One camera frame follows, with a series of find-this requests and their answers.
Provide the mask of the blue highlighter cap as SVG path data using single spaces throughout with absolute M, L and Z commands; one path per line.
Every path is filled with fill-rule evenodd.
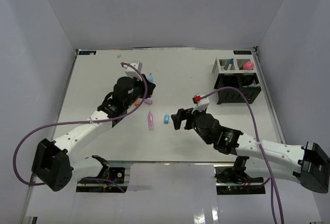
M 168 124 L 169 121 L 170 121 L 170 116 L 169 116 L 169 114 L 165 114 L 165 115 L 164 115 L 164 119 L 163 119 L 163 123 L 164 123 L 164 124 Z

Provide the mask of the purple highlighter cap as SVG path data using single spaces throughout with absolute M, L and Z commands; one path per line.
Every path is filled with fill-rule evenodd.
M 144 102 L 147 104 L 147 105 L 152 105 L 153 104 L 153 101 L 151 99 L 145 99 Z

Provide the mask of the blue stubby highlighter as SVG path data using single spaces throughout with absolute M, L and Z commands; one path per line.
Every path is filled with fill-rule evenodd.
M 148 80 L 149 80 L 149 82 L 153 83 L 154 78 L 153 78 L 152 73 L 149 74 Z

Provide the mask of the pink stubby highlighter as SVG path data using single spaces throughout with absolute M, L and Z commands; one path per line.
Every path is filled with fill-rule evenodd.
M 154 130 L 154 119 L 153 119 L 153 115 L 152 115 L 151 111 L 148 112 L 147 122 L 148 122 L 149 131 Z

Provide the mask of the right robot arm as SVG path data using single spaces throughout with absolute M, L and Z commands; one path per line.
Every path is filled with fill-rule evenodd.
M 257 141 L 240 130 L 220 125 L 205 111 L 179 109 L 171 115 L 174 129 L 185 121 L 185 130 L 193 130 L 214 150 L 236 156 L 233 177 L 239 182 L 248 178 L 284 179 L 316 193 L 329 190 L 329 156 L 314 142 L 305 146 Z

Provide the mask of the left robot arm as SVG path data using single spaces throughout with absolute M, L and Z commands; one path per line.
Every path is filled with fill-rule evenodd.
M 99 135 L 122 120 L 122 115 L 137 99 L 150 98 L 156 87 L 147 79 L 121 77 L 87 123 L 75 127 L 65 135 L 39 142 L 32 164 L 32 172 L 49 188 L 57 192 L 71 179 L 94 178 L 104 182 L 109 176 L 109 164 L 100 156 L 79 160 L 79 152 Z

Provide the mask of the left blue table label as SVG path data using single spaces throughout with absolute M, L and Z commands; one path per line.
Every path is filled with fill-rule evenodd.
M 96 51 L 95 50 L 85 50 L 85 51 L 82 51 L 80 50 L 78 52 L 79 55 L 96 55 Z

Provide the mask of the blue table label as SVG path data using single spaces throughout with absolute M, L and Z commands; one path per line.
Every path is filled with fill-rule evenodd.
M 234 50 L 234 55 L 251 55 L 252 52 L 250 50 Z
M 82 51 L 80 50 L 78 52 L 79 55 L 96 55 L 96 51 L 95 50 L 85 50 L 85 51 Z

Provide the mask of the black mesh organizer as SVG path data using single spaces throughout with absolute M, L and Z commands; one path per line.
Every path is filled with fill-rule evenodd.
M 214 89 L 223 87 L 236 88 L 245 96 L 248 103 L 252 104 L 261 92 L 261 86 L 259 88 L 248 88 L 254 80 L 260 84 L 256 73 L 218 74 L 214 84 Z M 244 103 L 244 100 L 235 90 L 226 89 L 218 93 L 218 105 L 238 103 Z

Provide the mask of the white mesh organizer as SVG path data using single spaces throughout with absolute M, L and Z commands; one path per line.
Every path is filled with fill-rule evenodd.
M 220 63 L 219 60 L 228 60 L 230 61 L 229 58 L 227 59 L 220 59 L 220 58 L 216 58 L 215 62 L 213 64 L 213 68 L 212 68 L 212 73 L 215 74 L 216 76 L 218 74 L 236 74 L 236 73 L 242 73 L 242 74 L 252 74 L 252 73 L 257 73 L 257 69 L 256 69 L 256 64 L 252 59 L 237 59 L 237 58 L 233 58 L 234 59 L 234 64 L 231 68 L 230 71 L 227 71 L 227 66 L 228 64 L 224 65 L 224 70 L 222 71 L 220 68 Z M 254 69 L 253 70 L 243 70 L 243 65 L 246 62 L 253 62 L 254 63 Z

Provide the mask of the right blue table label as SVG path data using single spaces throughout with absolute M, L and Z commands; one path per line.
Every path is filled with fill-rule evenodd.
M 251 55 L 252 52 L 250 50 L 234 50 L 234 55 Z

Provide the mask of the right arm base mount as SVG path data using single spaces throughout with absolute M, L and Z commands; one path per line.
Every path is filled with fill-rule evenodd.
M 218 196 L 263 195 L 265 179 L 234 174 L 233 166 L 214 166 L 214 177 Z

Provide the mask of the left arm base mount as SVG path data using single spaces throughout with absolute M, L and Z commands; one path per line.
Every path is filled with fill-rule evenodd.
M 125 193 L 130 179 L 129 167 L 110 167 L 97 176 L 99 180 L 80 179 L 77 193 Z

